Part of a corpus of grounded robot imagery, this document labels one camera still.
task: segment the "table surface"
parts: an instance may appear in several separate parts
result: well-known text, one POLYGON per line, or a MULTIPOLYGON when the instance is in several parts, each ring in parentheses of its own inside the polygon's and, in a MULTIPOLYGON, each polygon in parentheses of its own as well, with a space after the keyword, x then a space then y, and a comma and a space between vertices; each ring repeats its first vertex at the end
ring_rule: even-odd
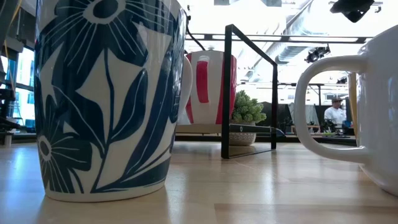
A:
POLYGON ((104 203, 45 197, 36 145, 0 149, 0 223, 398 223, 398 198, 357 164, 321 158, 301 144, 232 160, 222 160, 220 148, 176 142, 164 188, 104 203))

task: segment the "green plant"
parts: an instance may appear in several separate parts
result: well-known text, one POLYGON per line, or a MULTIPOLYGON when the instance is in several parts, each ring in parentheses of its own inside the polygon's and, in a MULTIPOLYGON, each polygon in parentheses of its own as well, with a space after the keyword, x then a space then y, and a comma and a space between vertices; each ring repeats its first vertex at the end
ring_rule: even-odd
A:
POLYGON ((257 102, 257 99, 250 99, 244 92, 239 91, 236 94, 234 110, 232 112, 232 120, 235 122, 251 122, 258 123, 267 119, 265 113, 261 113, 264 105, 257 102))

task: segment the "potted plant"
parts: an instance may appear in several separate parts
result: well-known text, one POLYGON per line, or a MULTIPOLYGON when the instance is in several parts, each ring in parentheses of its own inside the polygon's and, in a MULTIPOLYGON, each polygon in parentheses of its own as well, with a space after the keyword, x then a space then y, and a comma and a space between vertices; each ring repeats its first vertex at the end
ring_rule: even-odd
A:
MULTIPOLYGON (((257 99, 250 99, 244 92, 236 94, 234 110, 232 112, 231 124, 256 125, 267 119, 265 113, 261 113, 264 105, 257 102, 257 99)), ((250 146, 256 140, 255 133, 231 133, 229 144, 232 146, 250 146)))

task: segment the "blue leaf pattern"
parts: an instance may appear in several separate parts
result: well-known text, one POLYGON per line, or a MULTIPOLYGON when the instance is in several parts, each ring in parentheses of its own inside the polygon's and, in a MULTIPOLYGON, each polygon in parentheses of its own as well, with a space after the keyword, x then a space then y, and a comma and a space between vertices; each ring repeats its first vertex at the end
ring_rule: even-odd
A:
POLYGON ((37 130, 38 133, 44 133, 38 135, 38 138, 44 136, 46 139, 54 137, 60 140, 60 142, 49 140, 47 145, 40 147, 39 139, 39 149, 44 155, 40 158, 40 164, 45 185, 49 184, 50 189, 54 191, 74 193, 75 190, 80 190, 83 193, 83 187, 75 169, 85 171, 91 169, 90 143, 99 149, 102 159, 98 176, 90 193, 150 186, 164 181, 170 159, 162 161, 155 167, 152 166, 166 153, 171 152, 174 136, 167 149, 159 149, 162 152, 155 159, 151 161, 149 159, 158 149, 167 122, 171 121, 172 124, 177 122, 185 13, 181 9, 175 19, 160 0, 59 0, 54 13, 56 17, 42 29, 35 46, 35 69, 38 73, 53 53, 60 49, 53 66, 52 85, 55 99, 52 96, 47 97, 46 114, 42 109, 39 78, 35 82, 37 130), (141 37, 141 32, 138 31, 139 26, 172 36, 164 55, 150 111, 146 111, 146 103, 148 103, 148 81, 151 78, 144 68, 149 52, 146 37, 141 37), (114 86, 110 79, 109 51, 118 60, 142 69, 127 91, 120 118, 115 126, 113 125, 114 89, 118 86, 114 86), (100 58, 102 52, 104 53, 103 61, 100 58), (103 117, 103 112, 97 103, 76 92, 83 86, 96 63, 105 64, 111 100, 110 118, 103 117), (122 141, 134 134, 142 126, 145 113, 149 114, 149 118, 144 134, 134 146, 135 149, 122 176, 113 183, 97 188, 109 146, 113 142, 122 141), (110 121, 108 137, 104 133, 104 119, 110 121), (57 121, 55 129, 49 129, 49 120, 57 121), (62 131, 64 123, 70 125, 75 133, 64 134, 62 131), (46 154, 48 153, 46 147, 52 155, 50 160, 46 156, 49 155, 46 154), (58 162, 60 167, 50 170, 53 172, 47 172, 45 169, 47 161, 58 162), (79 189, 73 188, 71 175, 78 182, 79 189))

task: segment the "person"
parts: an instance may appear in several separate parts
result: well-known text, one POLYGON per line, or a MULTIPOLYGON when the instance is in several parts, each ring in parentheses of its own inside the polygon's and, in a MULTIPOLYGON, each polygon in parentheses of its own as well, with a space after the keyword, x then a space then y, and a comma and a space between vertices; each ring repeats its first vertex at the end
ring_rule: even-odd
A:
POLYGON ((343 121, 347 119, 345 112, 340 109, 341 102, 340 98, 334 98, 331 100, 331 107, 325 110, 324 119, 331 120, 334 124, 343 124, 343 121))

